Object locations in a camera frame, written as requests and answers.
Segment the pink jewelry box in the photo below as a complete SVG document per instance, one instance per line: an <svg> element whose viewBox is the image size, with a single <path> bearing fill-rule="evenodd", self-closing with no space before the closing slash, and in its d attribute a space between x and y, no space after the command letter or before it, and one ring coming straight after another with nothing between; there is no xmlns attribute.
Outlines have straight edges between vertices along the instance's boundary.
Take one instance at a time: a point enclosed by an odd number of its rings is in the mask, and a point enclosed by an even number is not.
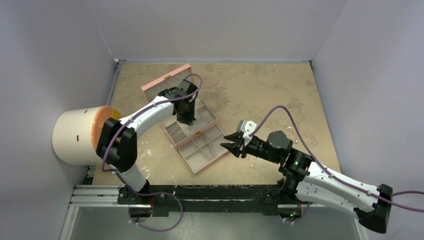
<svg viewBox="0 0 424 240"><path fill-rule="evenodd" d="M166 97L182 97L192 93L199 84L199 79L192 75L191 66L185 64L143 85L141 90L151 101L161 92ZM217 117L199 94L178 102L174 112L175 115L163 119L160 125L177 149L218 124Z"/></svg>

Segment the silver pearl bangle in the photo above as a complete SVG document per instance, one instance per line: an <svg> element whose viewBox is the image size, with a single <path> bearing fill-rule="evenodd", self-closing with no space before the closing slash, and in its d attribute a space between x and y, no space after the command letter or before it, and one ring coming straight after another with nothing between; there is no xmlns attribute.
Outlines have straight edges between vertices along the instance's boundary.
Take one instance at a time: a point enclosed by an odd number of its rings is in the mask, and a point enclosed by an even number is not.
<svg viewBox="0 0 424 240"><path fill-rule="evenodd" d="M287 128L285 128L285 130L283 132L286 134L286 136L289 139L291 139L293 141L294 144L298 144L300 142L298 134L293 127L288 126Z"/></svg>

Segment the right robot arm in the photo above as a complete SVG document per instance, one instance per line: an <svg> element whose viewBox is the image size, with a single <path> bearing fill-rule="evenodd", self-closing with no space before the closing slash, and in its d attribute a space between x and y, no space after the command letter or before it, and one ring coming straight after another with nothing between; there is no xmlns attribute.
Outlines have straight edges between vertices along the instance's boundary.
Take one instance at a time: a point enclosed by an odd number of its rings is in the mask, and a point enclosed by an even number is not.
<svg viewBox="0 0 424 240"><path fill-rule="evenodd" d="M241 133L224 136L221 147L237 158L255 156L275 164L285 177L280 196L288 204L296 200L323 205L358 219L376 233L387 232L393 189L366 184L326 166L320 167L310 155L293 148L293 141L282 132L271 132L267 140L253 136L245 143Z"/></svg>

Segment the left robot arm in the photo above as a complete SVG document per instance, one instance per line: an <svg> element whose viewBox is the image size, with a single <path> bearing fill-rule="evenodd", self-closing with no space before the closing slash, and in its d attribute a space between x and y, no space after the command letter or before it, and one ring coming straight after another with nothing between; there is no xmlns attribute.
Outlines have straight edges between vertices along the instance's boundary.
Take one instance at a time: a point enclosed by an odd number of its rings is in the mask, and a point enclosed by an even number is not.
<svg viewBox="0 0 424 240"><path fill-rule="evenodd" d="M130 190L138 205L149 199L149 182L136 166L138 138L160 121L175 116L177 122L191 126L199 88L186 78L176 87L162 90L146 106L121 119L110 117L101 129L96 154L102 165L109 165Z"/></svg>

